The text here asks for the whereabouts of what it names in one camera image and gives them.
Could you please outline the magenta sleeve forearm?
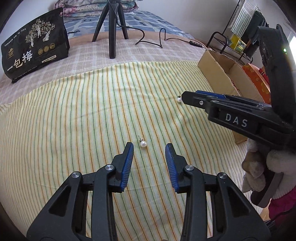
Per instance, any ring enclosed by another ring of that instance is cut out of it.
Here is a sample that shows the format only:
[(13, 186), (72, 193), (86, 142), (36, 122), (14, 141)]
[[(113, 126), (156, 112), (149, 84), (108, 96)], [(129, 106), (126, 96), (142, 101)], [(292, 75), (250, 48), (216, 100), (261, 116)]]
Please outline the magenta sleeve forearm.
[(271, 199), (268, 207), (269, 218), (274, 219), (279, 214), (290, 210), (294, 206), (295, 206), (295, 188), (280, 198)]

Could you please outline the right hand grey glove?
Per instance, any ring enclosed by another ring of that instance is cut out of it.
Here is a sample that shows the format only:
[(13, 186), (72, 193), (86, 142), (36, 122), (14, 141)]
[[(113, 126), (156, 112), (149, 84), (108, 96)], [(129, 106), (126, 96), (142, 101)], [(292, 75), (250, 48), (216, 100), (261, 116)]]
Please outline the right hand grey glove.
[(295, 152), (272, 150), (252, 139), (247, 140), (247, 154), (242, 162), (245, 171), (242, 192), (262, 191), (267, 185), (264, 171), (282, 173), (283, 177), (272, 198), (279, 199), (295, 188)]

